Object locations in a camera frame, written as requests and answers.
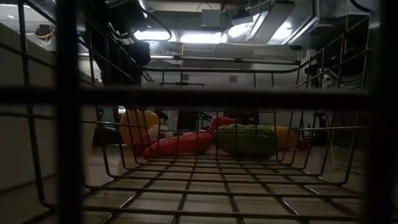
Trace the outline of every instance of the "metal frame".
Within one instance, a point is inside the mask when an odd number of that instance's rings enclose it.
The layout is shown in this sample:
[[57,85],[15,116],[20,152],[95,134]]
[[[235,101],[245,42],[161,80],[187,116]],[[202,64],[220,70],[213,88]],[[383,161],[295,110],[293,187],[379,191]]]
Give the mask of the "metal frame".
[[[38,11],[41,15],[45,16],[47,19],[52,21],[54,24],[58,25],[57,34],[57,69],[58,72],[58,79],[57,79],[57,88],[55,90],[51,89],[43,89],[43,88],[32,88],[29,86],[29,70],[27,69],[27,62],[29,60],[33,60],[35,62],[39,62],[42,65],[47,66],[45,62],[42,62],[40,59],[34,58],[27,54],[27,47],[26,47],[26,36],[25,36],[25,29],[24,29],[24,4],[28,4],[31,8]],[[183,107],[191,106],[192,110],[196,110],[199,107],[209,107],[215,108],[216,114],[218,115],[219,111],[218,108],[231,108],[237,110],[250,110],[250,111],[257,111],[258,113],[273,113],[274,115],[274,124],[276,125],[276,118],[275,118],[275,109],[273,111],[264,111],[261,112],[259,108],[293,108],[293,109],[301,109],[301,120],[298,129],[293,129],[292,127],[292,118],[290,119],[289,130],[295,131],[297,133],[297,139],[300,137],[300,133],[302,131],[310,131],[310,141],[313,137],[313,132],[318,130],[313,126],[312,128],[303,128],[303,108],[328,108],[331,110],[337,109],[347,109],[347,110],[369,110],[372,105],[376,105],[374,100],[376,97],[385,96],[381,90],[383,90],[383,86],[379,86],[377,89],[379,92],[376,92],[376,95],[368,95],[363,92],[346,92],[346,91],[339,91],[337,93],[314,93],[311,91],[303,92],[299,90],[295,90],[293,92],[276,92],[276,91],[253,91],[253,92],[220,92],[220,91],[183,91],[183,90],[123,90],[123,89],[110,89],[107,90],[103,88],[101,90],[80,90],[78,88],[78,70],[77,70],[77,42],[83,44],[87,49],[89,49],[89,58],[90,58],[90,65],[91,65],[91,81],[92,85],[95,85],[95,79],[93,75],[93,54],[97,55],[98,57],[102,58],[103,60],[108,62],[108,66],[112,66],[117,68],[120,71],[120,75],[125,75],[129,77],[131,71],[126,73],[120,69],[120,61],[119,65],[115,65],[109,61],[109,51],[107,50],[106,55],[100,55],[98,52],[95,51],[91,47],[91,34],[90,29],[94,27],[95,29],[102,30],[102,28],[98,27],[95,22],[90,19],[90,15],[85,15],[87,21],[87,32],[88,32],[88,40],[87,43],[80,41],[77,39],[76,36],[76,8],[77,8],[77,1],[65,1],[65,0],[58,0],[57,1],[57,22],[51,19],[49,16],[45,15],[44,12],[37,9],[34,5],[32,5],[28,0],[20,0],[19,4],[19,19],[20,19],[20,26],[21,26],[21,51],[16,49],[11,49],[8,46],[0,45],[0,47],[10,50],[16,54],[22,56],[23,61],[23,69],[24,69],[24,78],[25,78],[25,86],[13,86],[13,87],[3,87],[0,88],[0,94],[8,94],[8,96],[13,96],[13,98],[1,98],[2,103],[7,104],[16,104],[16,103],[27,103],[27,113],[10,113],[10,112],[0,112],[0,116],[10,116],[10,117],[18,117],[18,118],[27,118],[29,121],[29,132],[31,138],[31,145],[32,145],[32,155],[34,159],[34,170],[35,170],[35,184],[37,187],[37,193],[39,196],[40,203],[48,207],[50,210],[28,220],[26,223],[35,223],[44,218],[47,218],[50,215],[54,214],[55,210],[59,211],[60,215],[60,222],[61,223],[81,223],[81,212],[82,211],[91,211],[91,212],[110,212],[111,214],[102,221],[102,223],[111,223],[121,213],[141,213],[141,214],[154,214],[154,215],[173,215],[174,220],[173,223],[178,223],[181,216],[194,216],[194,217],[231,217],[235,218],[237,223],[244,223],[245,218],[260,218],[260,219],[283,219],[283,220],[297,220],[300,223],[310,223],[312,220],[324,220],[324,221],[352,221],[357,222],[360,221],[360,216],[357,212],[352,211],[352,209],[333,201],[336,198],[362,198],[360,194],[354,190],[347,189],[343,185],[345,185],[349,179],[350,169],[351,169],[351,162],[354,155],[353,144],[351,145],[351,157],[350,163],[348,165],[346,174],[344,178],[339,182],[330,182],[323,177],[321,177],[325,172],[325,164],[328,157],[330,139],[331,139],[331,132],[336,129],[361,129],[367,128],[364,126],[350,126],[350,127],[333,127],[333,120],[331,127],[325,128],[328,130],[329,138],[326,145],[326,153],[323,157],[323,163],[320,167],[319,173],[310,174],[305,172],[304,169],[307,167],[309,163],[309,154],[311,152],[310,148],[307,148],[307,156],[305,162],[303,163],[302,167],[295,167],[293,163],[295,162],[295,155],[297,152],[297,145],[294,147],[293,156],[290,161],[285,161],[285,152],[282,153],[282,157],[274,160],[262,161],[257,159],[230,159],[221,157],[218,154],[219,149],[216,148],[216,154],[214,158],[201,158],[197,155],[195,157],[186,157],[186,156],[174,156],[174,157],[153,157],[153,158],[146,158],[144,157],[145,162],[141,162],[137,159],[136,155],[134,155],[134,160],[138,164],[137,167],[128,167],[125,161],[125,155],[123,151],[123,146],[119,144],[119,150],[122,158],[123,167],[126,169],[126,173],[123,175],[114,175],[109,170],[108,164],[108,157],[106,148],[103,145],[102,153],[103,158],[105,161],[105,169],[106,173],[112,178],[111,181],[101,185],[101,186],[91,186],[88,185],[84,180],[83,171],[81,169],[81,161],[80,161],[80,141],[79,141],[79,121],[82,123],[94,123],[98,124],[101,127],[101,124],[112,124],[117,129],[120,126],[129,126],[131,142],[133,142],[131,128],[142,128],[144,127],[147,132],[146,122],[145,122],[145,114],[144,116],[144,124],[139,124],[138,126],[131,125],[129,119],[127,119],[127,125],[120,125],[117,123],[107,123],[102,122],[100,117],[98,116],[98,107],[96,110],[97,113],[97,120],[96,121],[85,121],[80,120],[79,115],[79,107],[83,104],[89,105],[106,105],[111,103],[113,105],[120,105],[127,100],[131,101],[134,100],[137,104],[137,109],[139,106],[149,106],[149,105],[157,105],[157,106],[171,106],[176,107],[175,110]],[[108,42],[112,40],[112,37],[108,33],[102,33],[106,38],[106,46],[108,46]],[[341,39],[341,48],[343,49],[343,45],[345,42],[346,33],[344,33]],[[323,50],[316,53],[316,55],[322,53],[325,56],[325,52],[327,51],[328,46],[326,46]],[[360,54],[368,54],[370,49],[366,49],[364,52]],[[123,49],[119,48],[119,54],[125,54]],[[342,61],[342,54],[343,51],[340,53],[340,63],[336,66],[339,68],[338,72],[338,82],[340,82],[340,67],[342,64],[347,63],[348,60]],[[192,69],[192,68],[146,68],[142,67],[143,70],[147,71],[156,71],[162,72],[164,82],[164,75],[167,72],[214,72],[214,73],[228,73],[228,72],[239,72],[239,73],[253,73],[254,74],[254,88],[256,88],[256,75],[257,74],[268,74],[271,75],[272,78],[272,86],[274,86],[274,75],[279,73],[288,73],[297,71],[297,81],[295,88],[300,85],[306,84],[306,88],[308,88],[308,83],[311,81],[310,77],[307,77],[305,82],[299,83],[299,76],[300,70],[306,65],[310,65],[311,61],[314,59],[314,55],[310,57],[304,63],[301,63],[295,69],[291,70],[228,70],[228,69]],[[133,59],[130,58],[129,63],[135,63]],[[264,102],[256,101],[257,98],[266,96],[271,100],[267,101],[265,105]],[[207,102],[203,102],[203,98],[208,98]],[[183,101],[183,99],[189,98],[191,102]],[[319,102],[317,104],[313,103],[313,100],[324,100],[327,103]],[[33,114],[31,110],[32,105],[35,103],[53,103],[57,107],[57,116],[43,116]],[[382,114],[380,111],[376,110],[373,111],[373,116],[376,121],[388,121],[388,118],[393,118],[393,114],[388,114],[390,116],[385,117],[385,114]],[[49,119],[49,120],[56,120],[58,124],[58,161],[59,161],[59,196],[60,201],[59,205],[49,204],[45,200],[44,189],[42,185],[42,176],[40,170],[40,161],[39,161],[39,152],[37,149],[37,143],[35,138],[35,120],[36,119]],[[384,123],[376,123],[376,127],[379,126],[386,126],[389,128],[390,126]],[[380,133],[377,133],[376,129],[373,129],[376,132],[374,135],[375,142],[380,141],[384,138]],[[64,132],[68,132],[68,138],[63,136]],[[218,134],[220,132],[217,130],[215,131],[216,139],[218,139]],[[369,192],[366,208],[369,213],[366,213],[368,217],[373,218],[373,220],[380,220],[380,221],[390,221],[390,214],[391,211],[391,185],[392,185],[392,176],[383,176],[382,178],[385,181],[384,184],[378,186],[376,183],[380,180],[379,171],[380,170],[388,170],[391,171],[392,165],[392,156],[382,156],[377,153],[378,145],[373,145],[374,147],[370,151],[370,156],[376,156],[380,158],[382,161],[383,168],[370,166],[370,173],[368,177],[368,186]],[[393,147],[389,148],[389,155],[392,155]],[[169,162],[168,165],[164,163],[158,164],[157,162]],[[176,162],[186,163],[187,165],[175,165]],[[198,166],[198,163],[203,164],[216,164],[216,168],[219,172],[207,172],[207,171],[197,171],[196,168],[207,168],[214,166]],[[221,166],[221,165],[228,165],[228,164],[238,164],[239,167],[228,167],[228,166]],[[250,165],[260,165],[261,167],[249,167]],[[163,169],[146,169],[146,167],[152,166],[162,166]],[[172,167],[185,167],[191,168],[191,170],[172,170]],[[237,170],[244,170],[244,172],[224,172],[223,169],[237,169]],[[252,172],[251,170],[271,170],[272,173],[261,173],[261,172]],[[294,170],[296,173],[281,173],[280,170]],[[139,177],[134,176],[135,171],[140,172],[158,172],[155,177]],[[181,178],[168,178],[162,177],[162,175],[166,172],[172,173],[188,173],[190,174],[189,178],[181,179]],[[196,179],[193,178],[194,174],[217,174],[221,176],[221,180],[212,180],[212,179]],[[245,175],[251,177],[252,180],[228,180],[225,178],[225,175]],[[263,181],[261,180],[258,175],[262,176],[280,176],[285,181]],[[309,181],[296,181],[290,178],[290,176],[304,176],[310,177],[317,182],[309,182]],[[142,179],[148,180],[148,182],[141,188],[132,188],[132,187],[113,187],[112,185],[123,179]],[[186,182],[185,190],[164,190],[164,189],[150,189],[149,187],[158,180],[168,180],[168,181],[184,181]],[[192,191],[190,190],[190,184],[192,182],[218,182],[223,183],[225,192],[202,192],[202,191]],[[257,193],[239,193],[239,192],[232,192],[229,188],[228,184],[231,183],[240,183],[240,184],[261,184],[262,188],[267,192],[266,194],[257,194]],[[306,190],[310,194],[277,194],[269,186],[269,184],[281,184],[281,185],[296,185],[300,188]],[[347,194],[338,194],[338,195],[324,195],[320,194],[313,188],[309,187],[308,185],[331,185],[340,188],[341,190],[349,193]],[[89,189],[86,194],[81,193],[81,188],[86,187]],[[386,190],[384,194],[379,195],[379,192],[376,193],[376,190],[382,189]],[[82,206],[81,201],[84,198],[87,198],[89,195],[99,192],[101,190],[107,191],[124,191],[124,192],[131,192],[131,197],[126,200],[124,203],[120,204],[119,207],[107,207],[107,206]],[[140,208],[128,208],[129,205],[134,203],[144,192],[157,192],[162,194],[180,194],[182,197],[180,199],[180,203],[176,210],[156,210],[156,209],[140,209]],[[223,195],[229,198],[229,202],[231,205],[231,209],[233,212],[189,212],[183,210],[187,195],[196,194],[196,195]],[[235,196],[245,196],[245,197],[272,197],[277,200],[281,207],[285,208],[288,211],[288,215],[275,215],[275,214],[266,214],[266,213],[243,213],[239,211],[239,208],[234,200]],[[331,216],[331,215],[302,215],[300,214],[288,201],[286,201],[285,197],[292,197],[292,198],[319,198],[323,200],[325,203],[330,204],[332,207],[337,209],[338,211],[344,213],[344,215],[340,216]],[[372,206],[373,202],[377,202],[374,205],[380,205],[378,209],[375,211],[370,210],[370,206]]]

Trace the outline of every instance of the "fluorescent light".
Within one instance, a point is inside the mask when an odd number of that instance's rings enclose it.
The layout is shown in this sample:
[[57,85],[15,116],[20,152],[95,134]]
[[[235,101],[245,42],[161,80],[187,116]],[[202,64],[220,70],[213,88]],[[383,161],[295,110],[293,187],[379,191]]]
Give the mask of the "fluorescent light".
[[233,26],[232,28],[229,29],[228,34],[232,38],[239,37],[240,35],[247,33],[252,24],[253,24],[252,22],[248,22],[245,24],[239,24],[239,25]]
[[271,39],[284,39],[290,36],[292,33],[292,25],[289,22],[284,22],[279,29],[276,30],[274,36]]
[[215,34],[185,34],[180,38],[183,43],[192,44],[219,44],[221,40],[221,33]]
[[226,43],[228,41],[228,36],[226,34],[223,34],[221,36],[221,43]]
[[[138,3],[139,3],[139,5],[140,5],[143,9],[145,9],[145,10],[148,11],[147,6],[145,5],[145,3],[144,3],[143,0],[138,0]],[[146,13],[144,13],[144,12],[142,12],[142,13],[143,13],[143,15],[144,15],[144,18],[146,18],[146,17],[148,16]]]
[[318,21],[317,17],[314,17],[302,30],[300,30],[300,32],[298,32],[297,34],[295,34],[290,40],[286,39],[282,44],[286,44],[286,42],[288,44],[293,43],[298,37],[300,37],[308,28],[310,28],[316,21]]
[[0,6],[11,6],[11,7],[18,7],[18,5],[17,5],[17,4],[0,4]]
[[260,14],[256,14],[253,16],[253,22],[256,22],[257,18],[260,16]]
[[[134,36],[138,40],[167,40],[170,37],[169,33],[164,30],[146,30],[144,32],[137,31],[134,33]],[[175,42],[176,40],[177,39],[172,32],[172,38],[169,41]]]

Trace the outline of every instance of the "ceiling fixture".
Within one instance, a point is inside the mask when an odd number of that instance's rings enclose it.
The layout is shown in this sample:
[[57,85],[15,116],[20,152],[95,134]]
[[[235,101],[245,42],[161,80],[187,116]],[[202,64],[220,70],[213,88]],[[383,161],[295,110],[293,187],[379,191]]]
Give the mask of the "ceiling fixture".
[[292,25],[289,22],[284,22],[279,29],[276,30],[272,39],[285,39],[292,33]]
[[237,38],[240,35],[243,35],[247,32],[249,32],[250,27],[252,25],[252,22],[248,22],[245,24],[239,24],[236,26],[233,26],[229,29],[228,34],[232,37],[232,38]]
[[228,36],[226,34],[223,34],[221,36],[221,43],[227,43],[227,41],[228,41]]
[[219,44],[221,41],[221,33],[214,34],[185,34],[180,38],[180,42],[191,44]]
[[294,34],[291,39],[286,39],[282,44],[292,44],[298,37],[300,37],[306,30],[308,30],[314,23],[318,21],[317,17],[314,17],[303,29],[301,29],[298,33]]
[[[134,33],[134,36],[138,40],[167,40],[170,37],[169,33],[164,30],[137,31]],[[174,32],[172,32],[172,37],[169,42],[175,42],[176,40]]]

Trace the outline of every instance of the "ceiling light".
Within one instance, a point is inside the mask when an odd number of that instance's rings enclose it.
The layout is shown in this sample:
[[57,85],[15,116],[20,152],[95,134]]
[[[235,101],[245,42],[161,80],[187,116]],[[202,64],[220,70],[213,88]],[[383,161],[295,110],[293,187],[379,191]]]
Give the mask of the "ceiling light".
[[219,44],[220,40],[220,32],[217,32],[215,34],[185,34],[180,38],[181,42],[192,44]]
[[279,29],[276,30],[274,36],[271,39],[284,39],[290,36],[292,33],[292,25],[289,22],[284,22]]
[[[138,40],[167,40],[170,37],[169,33],[164,30],[146,30],[144,32],[137,31],[134,33],[134,36]],[[170,38],[169,42],[175,42],[176,40],[177,39],[172,32],[172,38]]]
[[256,15],[254,15],[253,16],[253,22],[256,22],[257,21],[257,18],[260,16],[260,14],[256,14]]
[[240,35],[243,35],[246,32],[248,32],[251,25],[252,25],[252,22],[233,26],[232,28],[229,29],[228,34],[232,38],[239,37]]
[[228,36],[226,34],[223,34],[221,36],[221,43],[226,43],[228,41]]
[[0,4],[0,6],[11,6],[11,7],[18,7],[17,4]]

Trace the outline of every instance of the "pipe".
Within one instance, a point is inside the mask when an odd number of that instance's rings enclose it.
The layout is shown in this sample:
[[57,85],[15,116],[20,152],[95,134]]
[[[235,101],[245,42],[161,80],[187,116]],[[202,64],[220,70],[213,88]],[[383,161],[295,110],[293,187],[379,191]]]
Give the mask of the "pipe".
[[[88,57],[88,53],[78,53],[80,57]],[[191,55],[151,55],[150,59],[158,60],[196,60],[206,62],[236,62],[236,63],[262,63],[273,65],[299,65],[297,60],[279,60],[263,58],[232,58],[232,57],[206,57]]]

